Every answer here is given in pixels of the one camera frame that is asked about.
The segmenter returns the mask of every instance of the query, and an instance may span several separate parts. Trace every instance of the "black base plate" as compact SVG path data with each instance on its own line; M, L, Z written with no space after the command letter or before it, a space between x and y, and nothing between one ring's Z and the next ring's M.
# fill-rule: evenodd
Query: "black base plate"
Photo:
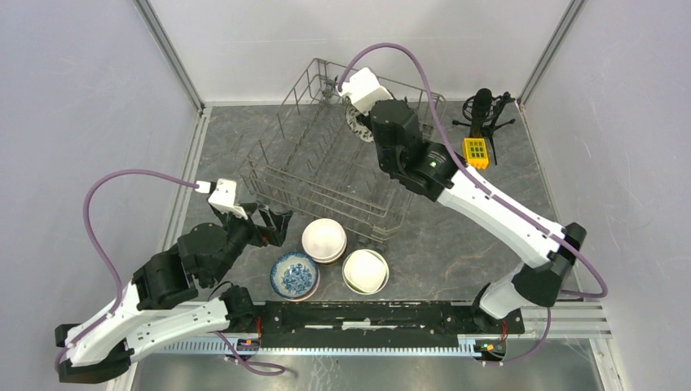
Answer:
M502 332L501 322L481 330L473 322L470 303L452 301L268 301L257 311L266 348L456 347L459 334ZM504 321L509 334L526 331L520 310ZM255 330L256 325L230 331Z

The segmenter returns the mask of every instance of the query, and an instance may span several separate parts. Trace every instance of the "metal wire basket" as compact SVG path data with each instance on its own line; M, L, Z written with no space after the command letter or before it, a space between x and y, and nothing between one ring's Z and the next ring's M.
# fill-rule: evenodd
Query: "metal wire basket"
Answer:
M383 243L397 234L412 193L379 169L374 143L360 140L347 125L348 103L336 93L336 76L344 69L312 60L244 158L240 174L262 202L332 218ZM429 137L434 126L425 92L384 77L380 83L396 97L413 97L408 104ZM441 116L446 100L434 98Z

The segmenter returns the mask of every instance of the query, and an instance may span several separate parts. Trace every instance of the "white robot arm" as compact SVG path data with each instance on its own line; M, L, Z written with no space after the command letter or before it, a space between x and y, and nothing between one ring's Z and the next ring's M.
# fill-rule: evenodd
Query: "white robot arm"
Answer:
M82 324L59 325L55 341L66 348L66 359L57 367L61 382L101 383L180 340L206 332L246 330L255 322L247 288L235 285L191 310L175 307L198 296L194 279L202 288L216 285L248 244L282 245L293 213L276 214L257 203L237 204L236 183L231 180L197 184L198 192L210 193L207 201L222 225L200 224L180 236L171 249L154 255L134 273L114 310L111 301ZM250 217L255 212L266 226L254 224Z
M575 257L552 237L579 248L586 235L581 226L563 227L538 216L488 183L473 167L466 166L462 173L442 144L422 138L416 112L386 92L368 68L344 82L339 94L361 112L359 121L372 131L382 170L408 190L469 217L522 259L524 265L480 292L478 323L495 323L524 305L554 304ZM478 183L485 189L478 188ZM539 231L507 205L546 231Z

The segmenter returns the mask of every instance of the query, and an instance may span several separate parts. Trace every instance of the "blue and white bowl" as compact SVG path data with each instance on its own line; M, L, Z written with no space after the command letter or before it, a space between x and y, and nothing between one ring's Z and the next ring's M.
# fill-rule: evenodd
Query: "blue and white bowl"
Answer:
M319 269L305 253L287 253L271 268L271 286L281 297L300 299L319 282Z

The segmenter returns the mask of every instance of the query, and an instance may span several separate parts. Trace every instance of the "table surface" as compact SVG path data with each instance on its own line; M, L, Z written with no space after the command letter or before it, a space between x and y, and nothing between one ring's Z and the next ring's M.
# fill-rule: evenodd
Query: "table surface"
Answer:
M460 119L462 102L448 102L444 124ZM239 161L266 128L277 106L216 107L209 119L196 178L238 179ZM516 118L495 134L499 165L481 171L492 184L537 214L554 220L539 164L530 138L516 107L507 106L500 120ZM448 126L454 145L459 146L468 128ZM284 207L277 205L276 210ZM273 292L269 272L276 259L291 251L301 251L301 233L313 217L296 214L281 248L247 247L226 279L249 289L255 301L282 300ZM187 209L184 231L202 222L216 222L205 197L193 194ZM349 250L356 237L349 232ZM411 207L397 236L386 243L384 257L390 280L381 292L361 296L349 290L341 277L342 263L319 266L321 282L310 300L472 300L479 289L513 270L520 258L475 222L414 195ZM571 275L565 287L576 288ZM205 300L209 290L200 292Z

